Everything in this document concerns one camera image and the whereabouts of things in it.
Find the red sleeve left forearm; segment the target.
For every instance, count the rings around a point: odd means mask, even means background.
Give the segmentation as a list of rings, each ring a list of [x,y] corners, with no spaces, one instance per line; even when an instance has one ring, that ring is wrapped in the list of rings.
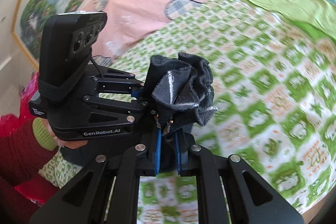
[[[10,185],[29,181],[57,153],[44,122],[35,118],[19,123],[12,114],[1,116],[1,178]]]

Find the left hand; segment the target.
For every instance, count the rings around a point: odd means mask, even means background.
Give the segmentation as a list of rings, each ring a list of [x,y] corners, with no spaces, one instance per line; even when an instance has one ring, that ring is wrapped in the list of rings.
[[[55,133],[52,131],[51,126],[49,125],[48,120],[44,119],[42,120],[45,128],[47,129],[47,131],[49,132],[49,135],[54,139],[54,141],[56,142],[56,144],[59,147],[67,147],[70,149],[78,149],[82,146],[87,145],[88,141],[87,140],[81,140],[81,141],[63,141],[61,139],[59,139]]]

